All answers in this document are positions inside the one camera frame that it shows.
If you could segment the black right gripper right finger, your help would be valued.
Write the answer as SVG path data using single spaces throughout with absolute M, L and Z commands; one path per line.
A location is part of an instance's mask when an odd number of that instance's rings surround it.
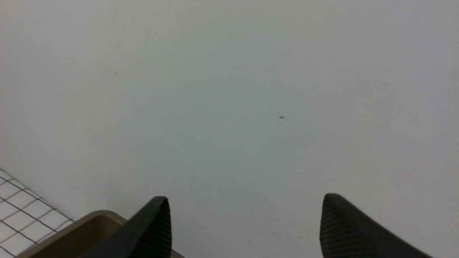
M 429 257 L 336 193 L 323 198 L 319 239 L 324 258 Z

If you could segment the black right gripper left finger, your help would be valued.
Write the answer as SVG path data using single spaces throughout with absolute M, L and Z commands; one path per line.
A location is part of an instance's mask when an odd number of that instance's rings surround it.
M 170 258 L 172 230 L 169 201 L 156 196 L 119 230 L 82 258 Z

